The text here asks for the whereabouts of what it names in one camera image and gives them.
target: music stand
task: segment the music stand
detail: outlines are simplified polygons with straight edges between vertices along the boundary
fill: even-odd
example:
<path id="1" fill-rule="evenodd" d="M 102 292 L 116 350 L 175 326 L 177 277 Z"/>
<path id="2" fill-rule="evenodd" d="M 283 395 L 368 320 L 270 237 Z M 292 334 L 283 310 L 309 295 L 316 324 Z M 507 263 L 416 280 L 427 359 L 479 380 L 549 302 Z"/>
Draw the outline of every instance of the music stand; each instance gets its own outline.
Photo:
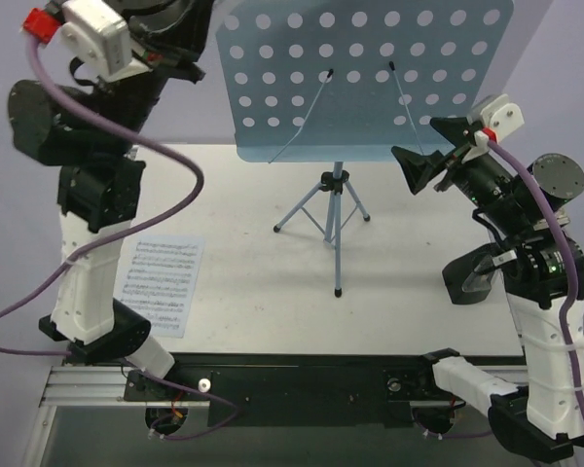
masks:
<path id="1" fill-rule="evenodd" d="M 330 192 L 326 228 L 310 218 L 335 242 L 336 297 L 341 231 L 350 219 L 342 223 L 343 187 L 370 220 L 344 162 L 392 161 L 393 145 L 427 155 L 449 150 L 430 118 L 472 106 L 513 7 L 512 0 L 250 0 L 225 17 L 216 39 L 238 155 L 334 163 L 274 231 L 300 210 L 310 216 L 305 203 Z"/>

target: musical notation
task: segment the musical notation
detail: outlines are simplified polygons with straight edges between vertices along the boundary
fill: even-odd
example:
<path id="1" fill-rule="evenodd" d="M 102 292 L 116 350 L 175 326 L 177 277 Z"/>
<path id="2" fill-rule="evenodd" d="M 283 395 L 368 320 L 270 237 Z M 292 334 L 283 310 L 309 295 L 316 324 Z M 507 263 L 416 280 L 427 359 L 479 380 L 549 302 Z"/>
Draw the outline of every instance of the musical notation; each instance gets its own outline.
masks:
<path id="1" fill-rule="evenodd" d="M 202 238 L 146 235 L 132 248 L 116 296 L 152 323 L 152 335 L 181 338 L 195 293 Z"/>

